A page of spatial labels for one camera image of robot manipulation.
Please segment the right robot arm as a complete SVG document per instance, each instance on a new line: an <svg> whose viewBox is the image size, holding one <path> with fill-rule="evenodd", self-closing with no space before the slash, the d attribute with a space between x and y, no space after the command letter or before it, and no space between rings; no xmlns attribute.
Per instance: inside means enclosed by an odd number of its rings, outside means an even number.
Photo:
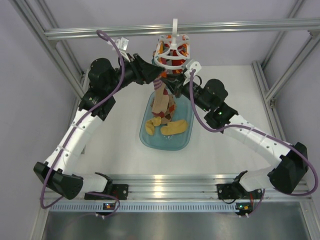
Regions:
<svg viewBox="0 0 320 240"><path fill-rule="evenodd" d="M242 171L234 178L231 189L235 199L246 198L252 191L274 188L292 195L298 183L309 170L304 161L307 148L300 142L292 145L283 142L254 127L235 109L225 103L228 92L218 79L210 79L204 87L184 83L184 78L165 78L164 83L175 96L185 96L192 107L206 112L206 125L225 136L246 145L269 164L269 167L254 171Z"/></svg>

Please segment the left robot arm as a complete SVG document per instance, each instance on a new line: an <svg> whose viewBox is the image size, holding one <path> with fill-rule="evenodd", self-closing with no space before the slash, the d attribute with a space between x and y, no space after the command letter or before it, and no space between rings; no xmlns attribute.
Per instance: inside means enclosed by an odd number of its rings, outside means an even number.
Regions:
<svg viewBox="0 0 320 240"><path fill-rule="evenodd" d="M109 183L111 179L106 175L98 172L76 175L77 161L95 130L115 105L113 95L131 83L149 84L165 70L144 61L137 53L129 60L119 59L118 62L119 68L113 68L106 58L98 58L91 63L89 88L69 129L53 153L33 168L47 188L68 200L87 192L96 192L103 199L113 194L113 186Z"/></svg>

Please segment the beige purple striped sock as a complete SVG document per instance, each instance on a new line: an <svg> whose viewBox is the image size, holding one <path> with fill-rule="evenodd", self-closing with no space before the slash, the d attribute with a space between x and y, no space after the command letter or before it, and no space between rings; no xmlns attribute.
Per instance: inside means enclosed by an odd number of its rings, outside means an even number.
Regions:
<svg viewBox="0 0 320 240"><path fill-rule="evenodd" d="M163 81L158 78L153 81L154 86L154 99L152 103L152 114L155 117L160 117L160 112L165 112L167 110L169 102L169 92L167 86Z"/></svg>

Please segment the white round clip hanger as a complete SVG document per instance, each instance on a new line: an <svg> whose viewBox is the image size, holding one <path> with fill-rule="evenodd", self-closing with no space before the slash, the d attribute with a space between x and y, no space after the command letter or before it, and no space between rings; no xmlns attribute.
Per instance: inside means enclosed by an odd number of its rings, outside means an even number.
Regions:
<svg viewBox="0 0 320 240"><path fill-rule="evenodd" d="M152 63L175 74L182 71L190 55L190 38L187 34L178 34L178 19L174 18L172 33L158 38Z"/></svg>

